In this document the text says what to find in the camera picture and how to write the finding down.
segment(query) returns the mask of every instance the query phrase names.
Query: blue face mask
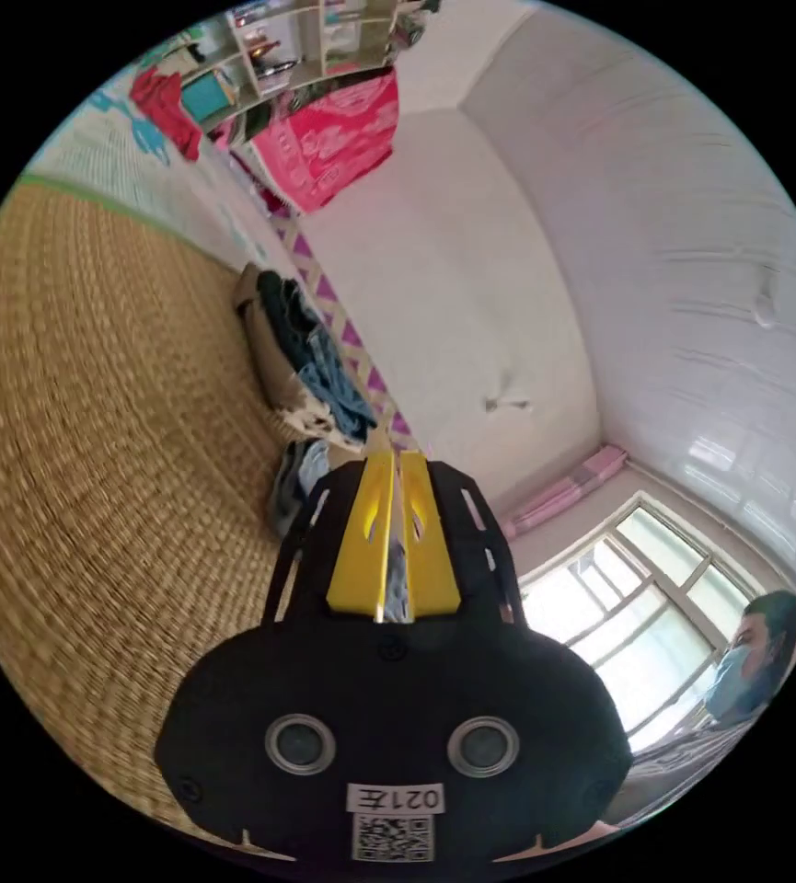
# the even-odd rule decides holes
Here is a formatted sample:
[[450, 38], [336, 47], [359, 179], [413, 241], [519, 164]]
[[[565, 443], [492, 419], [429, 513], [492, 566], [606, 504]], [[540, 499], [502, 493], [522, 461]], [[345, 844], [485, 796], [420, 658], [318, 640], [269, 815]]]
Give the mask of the blue face mask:
[[750, 681], [745, 678], [741, 669], [750, 655], [750, 648], [742, 645], [731, 649], [717, 666], [713, 684], [704, 696], [704, 707], [720, 720], [726, 717], [738, 703], [738, 700], [750, 689]]

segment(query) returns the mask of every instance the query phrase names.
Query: label sticker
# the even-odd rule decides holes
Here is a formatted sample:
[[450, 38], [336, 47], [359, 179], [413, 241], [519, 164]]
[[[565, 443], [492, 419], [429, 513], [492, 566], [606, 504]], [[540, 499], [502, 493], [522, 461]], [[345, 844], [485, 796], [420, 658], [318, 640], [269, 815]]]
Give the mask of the label sticker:
[[349, 783], [345, 808], [367, 816], [433, 816], [446, 812], [444, 785], [357, 785]]
[[358, 862], [433, 862], [434, 816], [354, 814], [352, 858]]

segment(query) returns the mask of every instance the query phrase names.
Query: red clothing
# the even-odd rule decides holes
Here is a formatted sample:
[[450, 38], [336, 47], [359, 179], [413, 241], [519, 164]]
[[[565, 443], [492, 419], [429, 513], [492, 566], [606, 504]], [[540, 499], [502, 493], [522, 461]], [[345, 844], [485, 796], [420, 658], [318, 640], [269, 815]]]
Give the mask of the red clothing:
[[392, 70], [272, 119], [250, 146], [276, 195], [300, 213], [313, 212], [391, 156], [397, 127]]
[[179, 74], [164, 76], [153, 66], [137, 75], [131, 100], [191, 163], [198, 159], [202, 130], [179, 104]]

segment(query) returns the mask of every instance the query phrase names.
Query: screw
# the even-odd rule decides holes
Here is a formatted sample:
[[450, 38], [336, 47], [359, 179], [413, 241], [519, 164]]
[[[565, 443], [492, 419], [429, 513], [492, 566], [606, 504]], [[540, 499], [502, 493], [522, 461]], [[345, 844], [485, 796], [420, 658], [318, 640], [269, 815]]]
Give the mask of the screw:
[[407, 645], [397, 635], [389, 635], [379, 642], [379, 658], [385, 662], [400, 662], [406, 655]]
[[194, 780], [184, 775], [179, 780], [179, 792], [184, 800], [190, 803], [202, 802], [202, 787]]

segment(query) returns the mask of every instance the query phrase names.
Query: straw mat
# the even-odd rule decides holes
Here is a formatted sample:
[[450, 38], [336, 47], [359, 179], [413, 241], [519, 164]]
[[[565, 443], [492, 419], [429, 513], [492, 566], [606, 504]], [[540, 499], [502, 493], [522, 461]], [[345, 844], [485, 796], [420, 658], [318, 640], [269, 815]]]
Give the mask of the straw mat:
[[259, 620], [264, 503], [292, 437], [235, 282], [39, 182], [0, 212], [0, 664], [101, 785], [206, 839], [151, 752], [189, 666]]

